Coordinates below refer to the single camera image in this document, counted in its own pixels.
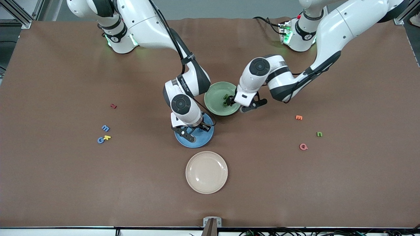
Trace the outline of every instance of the brown table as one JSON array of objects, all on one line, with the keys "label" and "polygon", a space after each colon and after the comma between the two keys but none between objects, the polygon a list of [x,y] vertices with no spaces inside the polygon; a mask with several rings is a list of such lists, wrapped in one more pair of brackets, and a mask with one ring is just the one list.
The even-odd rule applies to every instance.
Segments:
[{"label": "brown table", "polygon": [[[257,20],[170,25],[213,83],[237,84],[257,56],[281,54],[300,72],[316,55],[280,45]],[[200,149],[181,146],[170,129],[162,88],[180,69],[172,50],[114,53],[95,22],[23,30],[0,86],[0,225],[194,226],[209,215],[224,226],[420,221],[420,70],[402,26],[376,24],[354,39],[287,105],[262,88],[266,106],[217,117]],[[112,139],[98,144],[102,125]],[[211,195],[194,192],[184,174],[205,150],[229,168]]]}]

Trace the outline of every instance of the metal frame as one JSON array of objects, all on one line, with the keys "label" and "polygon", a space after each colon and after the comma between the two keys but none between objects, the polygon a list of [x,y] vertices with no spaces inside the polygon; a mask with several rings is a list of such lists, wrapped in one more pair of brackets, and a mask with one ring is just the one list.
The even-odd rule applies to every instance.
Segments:
[{"label": "metal frame", "polygon": [[394,19],[394,24],[396,25],[403,25],[404,24],[404,19],[410,14],[412,13],[414,10],[416,10],[416,8],[420,5],[420,0],[411,0],[410,3],[408,4],[407,8],[398,16]]},{"label": "metal frame", "polygon": [[22,24],[22,29],[29,29],[35,20],[14,0],[0,0],[0,5]]}]

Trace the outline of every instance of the floor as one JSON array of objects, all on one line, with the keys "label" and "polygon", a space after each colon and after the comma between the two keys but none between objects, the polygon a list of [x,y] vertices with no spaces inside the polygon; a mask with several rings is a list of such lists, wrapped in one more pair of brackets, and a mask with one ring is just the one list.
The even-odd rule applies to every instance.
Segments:
[{"label": "floor", "polygon": [[[295,17],[302,11],[298,1],[290,0],[155,0],[155,3],[160,7],[168,20],[182,18],[252,18],[254,16],[270,18],[280,16]],[[340,4],[335,3],[328,7],[331,10]],[[72,14],[67,7],[66,0],[49,0],[45,4],[45,10],[40,19],[44,21],[86,20]],[[408,18],[405,20],[405,23],[404,27],[410,39],[413,52],[417,58],[420,58],[420,28],[408,24]],[[20,27],[0,26],[0,41],[16,41],[20,31]],[[0,42],[0,77],[3,69],[7,68],[14,47],[15,43],[13,42]]]}]

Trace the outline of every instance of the white object on floor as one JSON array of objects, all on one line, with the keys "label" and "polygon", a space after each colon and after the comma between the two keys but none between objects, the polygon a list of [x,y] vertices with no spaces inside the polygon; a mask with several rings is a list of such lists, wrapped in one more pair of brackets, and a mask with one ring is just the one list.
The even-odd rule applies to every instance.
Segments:
[{"label": "white object on floor", "polygon": [[228,179],[228,166],[217,153],[199,152],[186,165],[185,177],[195,191],[212,194],[225,185]]},{"label": "white object on floor", "polygon": [[410,23],[414,26],[420,27],[420,12],[410,18]]}]

